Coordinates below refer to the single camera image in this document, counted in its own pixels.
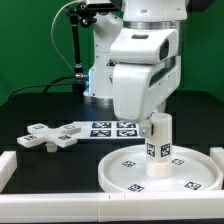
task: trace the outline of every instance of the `small black sticker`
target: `small black sticker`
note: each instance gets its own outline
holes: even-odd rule
[[[136,124],[128,122],[117,122],[117,128],[136,128]]]
[[[33,128],[35,128],[35,129],[42,129],[42,128],[45,128],[45,126],[40,124],[40,125],[33,126]]]
[[[111,137],[111,131],[110,130],[99,130],[99,131],[91,131],[90,137]]]
[[[138,133],[136,130],[118,130],[117,137],[137,137]]]
[[[150,155],[152,157],[156,157],[155,149],[156,149],[156,147],[154,145],[147,143],[147,154],[148,155]]]
[[[111,122],[93,123],[92,128],[111,128]]]
[[[65,141],[65,140],[70,139],[71,137],[70,137],[70,136],[68,136],[68,135],[63,135],[63,136],[58,137],[58,138],[60,138],[61,140]]]
[[[169,156],[170,155],[170,144],[162,145],[161,146],[161,157]]]
[[[174,159],[174,160],[172,161],[172,163],[174,163],[174,164],[180,166],[180,165],[182,165],[183,163],[185,163],[185,161],[184,161],[184,160],[180,160],[180,159]]]
[[[116,61],[112,61],[112,60],[110,59],[110,61],[108,61],[108,63],[107,63],[107,66],[113,67],[113,66],[115,66],[116,64],[117,64]]]
[[[136,163],[134,162],[131,162],[131,161],[126,161],[124,163],[122,163],[123,166],[126,166],[126,167],[133,167]]]
[[[134,184],[134,185],[132,185],[131,187],[128,188],[128,190],[133,191],[133,192],[141,192],[144,189],[145,189],[144,187],[142,187],[140,185],[137,185],[137,184]]]
[[[34,135],[29,135],[29,136],[24,137],[24,139],[26,139],[27,141],[31,141],[31,140],[37,139],[37,137]]]
[[[71,129],[74,129],[75,128],[75,125],[68,124],[68,125],[65,125],[64,128],[65,129],[68,129],[68,130],[71,130]]]
[[[197,191],[201,186],[202,186],[201,184],[197,184],[197,183],[190,181],[184,187],[187,187],[191,190]]]

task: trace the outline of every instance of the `white cable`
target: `white cable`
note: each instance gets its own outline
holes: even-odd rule
[[[58,19],[59,15],[61,14],[61,12],[67,6],[70,6],[70,5],[73,5],[73,4],[76,4],[76,3],[81,3],[81,2],[85,2],[85,1],[83,1],[83,0],[76,0],[76,1],[69,2],[66,5],[64,5],[63,7],[61,7],[61,9],[57,12],[56,16],[54,17],[54,20],[53,20],[52,26],[51,26],[51,42],[52,42],[52,45],[55,48],[55,50],[57,51],[57,53],[64,60],[64,62],[66,63],[66,65],[72,70],[72,72],[74,72],[72,65],[68,62],[68,60],[64,57],[64,55],[59,51],[59,49],[56,46],[55,39],[54,39],[54,30],[55,30],[55,25],[56,25],[57,19]]]

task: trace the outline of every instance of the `round white tray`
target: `round white tray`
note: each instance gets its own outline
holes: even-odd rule
[[[158,192],[219,190],[223,174],[213,160],[197,151],[173,146],[171,176],[146,175],[145,146],[131,146],[105,156],[98,167],[99,183],[106,192]]]

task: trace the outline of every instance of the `cross-shaped block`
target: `cross-shaped block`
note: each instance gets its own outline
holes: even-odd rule
[[[51,129],[43,124],[35,124],[27,127],[30,135],[17,138],[17,142],[26,148],[31,148],[46,142],[48,152],[56,152],[57,146],[65,148],[77,143],[74,134],[81,131],[81,127],[73,123],[59,128]]]

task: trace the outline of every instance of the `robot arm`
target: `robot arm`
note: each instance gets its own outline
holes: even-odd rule
[[[181,58],[179,21],[187,18],[185,0],[123,1],[124,28],[111,46],[119,63],[113,76],[115,114],[145,125],[152,112],[178,87]],[[175,65],[153,84],[154,76]]]

